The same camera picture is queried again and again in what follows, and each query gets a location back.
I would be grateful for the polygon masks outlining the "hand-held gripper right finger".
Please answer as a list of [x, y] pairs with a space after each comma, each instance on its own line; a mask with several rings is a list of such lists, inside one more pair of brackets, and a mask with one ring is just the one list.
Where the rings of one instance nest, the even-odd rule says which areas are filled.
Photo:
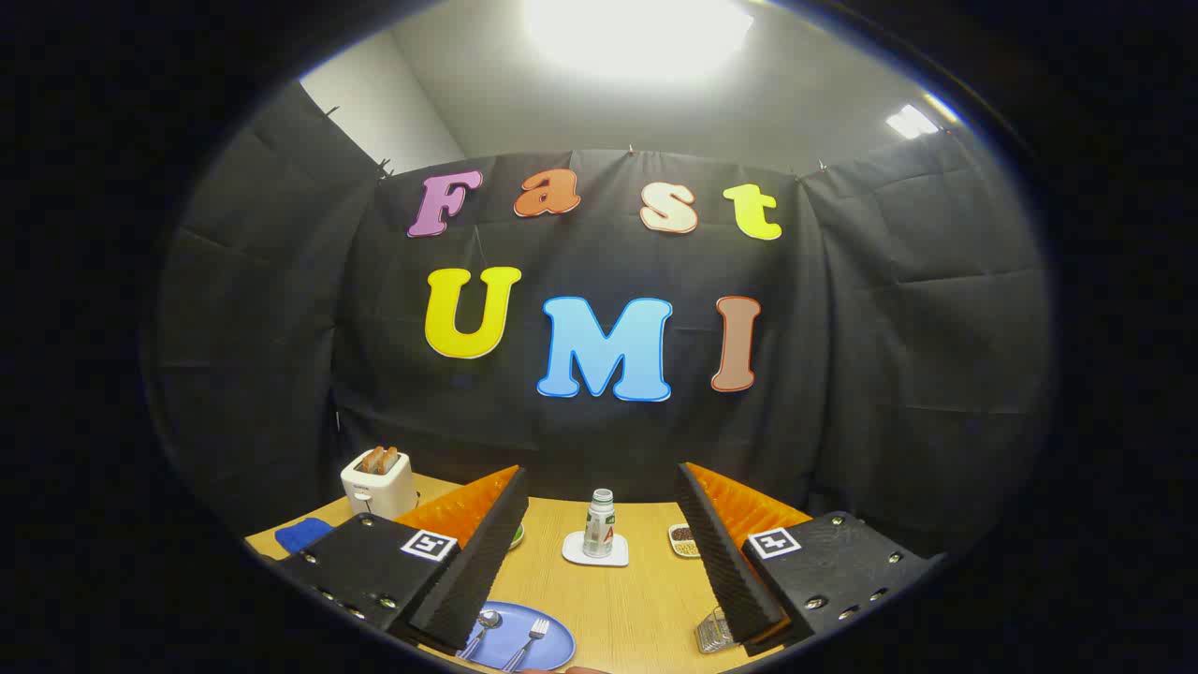
[[701, 464], [677, 466], [676, 500], [730, 636], [749, 655], [825, 639], [944, 564], [857, 516], [810, 516]]

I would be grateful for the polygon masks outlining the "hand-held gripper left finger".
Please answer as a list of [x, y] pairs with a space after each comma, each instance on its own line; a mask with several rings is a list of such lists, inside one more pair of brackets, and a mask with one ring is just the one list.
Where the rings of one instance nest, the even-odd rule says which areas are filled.
[[512, 464], [398, 518], [356, 515], [273, 566], [329, 608], [454, 655], [527, 508], [527, 470]]

